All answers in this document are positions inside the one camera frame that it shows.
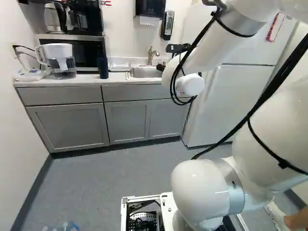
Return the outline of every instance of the shoe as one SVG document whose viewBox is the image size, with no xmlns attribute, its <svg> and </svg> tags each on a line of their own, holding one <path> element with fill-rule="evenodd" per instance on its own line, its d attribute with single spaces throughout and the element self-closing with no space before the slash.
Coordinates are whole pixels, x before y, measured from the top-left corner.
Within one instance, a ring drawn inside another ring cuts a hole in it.
<svg viewBox="0 0 308 231">
<path fill-rule="evenodd" d="M 286 214 L 282 212 L 273 201 L 264 206 L 264 209 L 273 219 L 277 231 L 291 231 L 283 221 L 283 218 L 286 216 Z"/>
</svg>

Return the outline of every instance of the electrical outlet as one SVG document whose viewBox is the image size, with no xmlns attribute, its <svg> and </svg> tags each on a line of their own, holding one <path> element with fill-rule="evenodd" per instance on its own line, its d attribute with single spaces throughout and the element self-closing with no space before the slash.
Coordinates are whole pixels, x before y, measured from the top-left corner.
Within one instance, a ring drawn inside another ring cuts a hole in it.
<svg viewBox="0 0 308 231">
<path fill-rule="evenodd" d="M 8 46 L 9 46 L 9 49 L 10 49 L 10 51 L 11 51 L 12 57 L 13 57 L 14 59 L 17 59 L 17 55 L 16 55 L 16 53 L 15 53 L 15 50 L 14 50 L 14 48 L 13 48 L 13 45 L 16 45 L 16 43 L 15 43 L 15 42 L 9 42 L 9 43 L 8 43 Z"/>
</svg>

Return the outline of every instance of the microwave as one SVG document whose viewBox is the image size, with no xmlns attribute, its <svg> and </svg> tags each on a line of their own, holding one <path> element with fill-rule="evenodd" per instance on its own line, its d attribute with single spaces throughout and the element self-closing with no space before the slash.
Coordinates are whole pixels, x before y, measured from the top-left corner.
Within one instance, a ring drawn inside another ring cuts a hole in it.
<svg viewBox="0 0 308 231">
<path fill-rule="evenodd" d="M 98 71 L 99 58 L 107 58 L 104 36 L 36 34 L 35 39 L 38 45 L 48 43 L 72 44 L 77 71 L 96 72 Z"/>
</svg>

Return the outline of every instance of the white countertop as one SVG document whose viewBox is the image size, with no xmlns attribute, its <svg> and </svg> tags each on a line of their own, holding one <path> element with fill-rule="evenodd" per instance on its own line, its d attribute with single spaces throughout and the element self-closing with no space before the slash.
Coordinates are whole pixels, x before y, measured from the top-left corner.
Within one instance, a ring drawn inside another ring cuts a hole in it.
<svg viewBox="0 0 308 231">
<path fill-rule="evenodd" d="M 108 79 L 101 79 L 99 74 L 77 74 L 71 79 L 41 79 L 35 82 L 18 82 L 15 81 L 14 87 L 69 87 L 69 86 L 116 86 L 116 85 L 136 85 L 136 84 L 160 84 L 160 78 L 129 78 L 129 73 L 110 72 Z"/>
</svg>

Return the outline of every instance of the faucet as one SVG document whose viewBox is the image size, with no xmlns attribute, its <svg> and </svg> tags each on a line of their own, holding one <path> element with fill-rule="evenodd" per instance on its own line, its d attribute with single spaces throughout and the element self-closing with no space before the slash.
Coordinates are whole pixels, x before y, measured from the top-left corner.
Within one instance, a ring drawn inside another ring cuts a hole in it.
<svg viewBox="0 0 308 231">
<path fill-rule="evenodd" d="M 153 46 L 151 46 L 148 50 L 148 65 L 150 65 L 150 66 L 152 66 L 152 60 L 153 60 L 154 55 L 156 55 L 156 56 L 160 55 L 158 51 L 153 51 L 152 47 Z"/>
</svg>

